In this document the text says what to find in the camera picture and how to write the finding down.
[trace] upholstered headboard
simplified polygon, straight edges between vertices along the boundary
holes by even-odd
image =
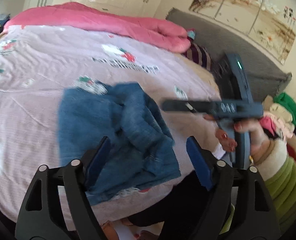
[[[281,93],[292,79],[291,73],[284,73],[277,65],[239,35],[197,15],[173,8],[167,20],[185,29],[196,30],[195,43],[207,48],[216,62],[224,53],[238,53],[246,70],[254,101],[263,101],[269,94]]]

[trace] blue towel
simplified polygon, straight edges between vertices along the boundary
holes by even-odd
[[[104,95],[67,89],[59,107],[62,165],[81,158],[103,136],[112,143],[107,163],[87,191],[91,205],[111,199],[122,189],[143,190],[181,175],[174,140],[155,101],[138,83],[103,85]]]

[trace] framed artwork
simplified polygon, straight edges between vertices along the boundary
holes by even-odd
[[[193,0],[189,10],[242,32],[281,64],[296,38],[296,0]]]

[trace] person's hand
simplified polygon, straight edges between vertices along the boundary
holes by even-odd
[[[211,115],[205,115],[204,119],[213,121],[214,118]],[[268,136],[264,133],[263,128],[256,119],[246,119],[234,124],[234,130],[239,133],[250,132],[250,155],[257,163],[261,157],[267,152],[270,146],[270,140]],[[235,150],[237,143],[234,139],[228,137],[224,130],[217,129],[215,136],[222,145],[223,150],[227,152],[232,152]]]

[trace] pink comforter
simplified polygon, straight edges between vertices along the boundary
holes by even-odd
[[[6,23],[4,32],[11,25],[72,26],[111,32],[175,53],[183,53],[190,47],[186,30],[167,20],[117,16],[76,2],[23,11]]]

